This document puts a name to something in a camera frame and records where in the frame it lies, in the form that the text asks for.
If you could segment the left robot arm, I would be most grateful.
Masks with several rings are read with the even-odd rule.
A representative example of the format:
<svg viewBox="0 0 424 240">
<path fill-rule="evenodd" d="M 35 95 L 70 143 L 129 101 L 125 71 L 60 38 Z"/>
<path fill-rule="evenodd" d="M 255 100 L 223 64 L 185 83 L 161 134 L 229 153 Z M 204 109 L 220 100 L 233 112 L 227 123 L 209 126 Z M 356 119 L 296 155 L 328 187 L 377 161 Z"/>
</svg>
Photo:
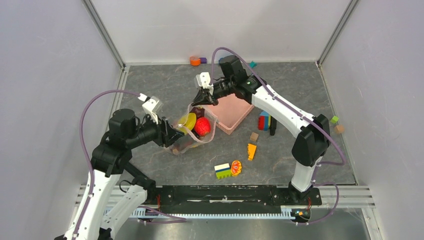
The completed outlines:
<svg viewBox="0 0 424 240">
<path fill-rule="evenodd" d="M 136 170 L 124 197 L 105 214 L 110 195 L 124 170 L 130 167 L 132 149 L 149 142 L 169 147 L 185 134 L 173 128 L 165 117 L 154 120 L 146 114 L 140 120 L 131 109 L 116 110 L 108 121 L 109 130 L 93 150 L 83 200 L 69 229 L 59 240 L 113 240 L 129 216 L 141 204 L 157 198 L 156 182 Z"/>
</svg>

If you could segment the clear zip top bag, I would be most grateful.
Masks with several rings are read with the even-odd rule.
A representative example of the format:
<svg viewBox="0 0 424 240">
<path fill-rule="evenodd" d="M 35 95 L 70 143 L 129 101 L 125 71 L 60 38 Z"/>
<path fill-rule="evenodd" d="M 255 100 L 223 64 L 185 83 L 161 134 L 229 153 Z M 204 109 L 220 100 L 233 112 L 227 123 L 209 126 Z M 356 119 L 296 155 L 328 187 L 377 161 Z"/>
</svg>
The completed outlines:
<svg viewBox="0 0 424 240">
<path fill-rule="evenodd" d="M 215 136 L 217 122 L 218 117 L 205 105 L 189 105 L 179 119 L 171 121 L 171 126 L 182 132 L 183 136 L 164 149 L 173 155 L 180 155 L 211 142 Z"/>
</svg>

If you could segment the yellow star fruit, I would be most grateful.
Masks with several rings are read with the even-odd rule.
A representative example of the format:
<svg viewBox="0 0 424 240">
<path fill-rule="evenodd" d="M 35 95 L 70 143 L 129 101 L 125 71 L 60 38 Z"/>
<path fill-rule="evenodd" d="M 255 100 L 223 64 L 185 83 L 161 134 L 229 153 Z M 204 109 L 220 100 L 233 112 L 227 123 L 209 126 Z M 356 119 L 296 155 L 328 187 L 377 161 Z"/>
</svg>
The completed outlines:
<svg viewBox="0 0 424 240">
<path fill-rule="evenodd" d="M 190 112 L 179 119 L 177 122 L 177 129 L 187 135 L 188 132 L 191 132 L 195 127 L 196 121 L 197 115 Z"/>
</svg>

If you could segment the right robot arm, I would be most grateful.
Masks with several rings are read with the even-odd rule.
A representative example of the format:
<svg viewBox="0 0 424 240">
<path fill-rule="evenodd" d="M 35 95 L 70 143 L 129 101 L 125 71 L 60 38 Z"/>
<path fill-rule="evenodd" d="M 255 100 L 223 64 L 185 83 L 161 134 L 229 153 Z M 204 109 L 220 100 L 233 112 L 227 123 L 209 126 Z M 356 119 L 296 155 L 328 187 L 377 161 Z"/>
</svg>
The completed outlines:
<svg viewBox="0 0 424 240">
<path fill-rule="evenodd" d="M 215 83 L 208 72 L 194 77 L 198 93 L 191 105 L 216 106 L 220 98 L 234 94 L 267 112 L 289 130 L 295 138 L 291 153 L 296 166 L 288 185 L 288 196 L 293 203 L 302 204 L 313 188 L 316 166 L 331 144 L 328 118 L 323 114 L 314 116 L 285 100 L 256 73 L 248 74 L 235 55 L 222 58 L 219 66 L 223 77 Z"/>
</svg>

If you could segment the small red apple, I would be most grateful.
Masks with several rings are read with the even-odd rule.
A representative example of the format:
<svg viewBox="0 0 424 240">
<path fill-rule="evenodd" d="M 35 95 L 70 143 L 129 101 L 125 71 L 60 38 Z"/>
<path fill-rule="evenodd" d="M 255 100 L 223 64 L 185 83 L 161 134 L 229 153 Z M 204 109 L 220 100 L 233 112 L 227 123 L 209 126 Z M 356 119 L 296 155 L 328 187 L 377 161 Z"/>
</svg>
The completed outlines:
<svg viewBox="0 0 424 240">
<path fill-rule="evenodd" d="M 199 135 L 200 137 L 204 137 L 211 132 L 210 121 L 206 117 L 201 117 L 196 120 L 193 129 L 197 135 Z"/>
</svg>

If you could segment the dark red apple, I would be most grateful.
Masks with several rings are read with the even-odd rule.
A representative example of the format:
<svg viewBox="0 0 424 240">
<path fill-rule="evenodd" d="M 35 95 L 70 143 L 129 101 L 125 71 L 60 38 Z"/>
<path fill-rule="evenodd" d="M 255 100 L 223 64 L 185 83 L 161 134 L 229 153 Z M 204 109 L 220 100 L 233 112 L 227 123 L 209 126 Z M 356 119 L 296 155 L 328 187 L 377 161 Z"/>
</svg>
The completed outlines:
<svg viewBox="0 0 424 240">
<path fill-rule="evenodd" d="M 205 109 L 200 106 L 193 107 L 190 112 L 195 114 L 196 119 L 203 118 L 205 116 Z"/>
</svg>

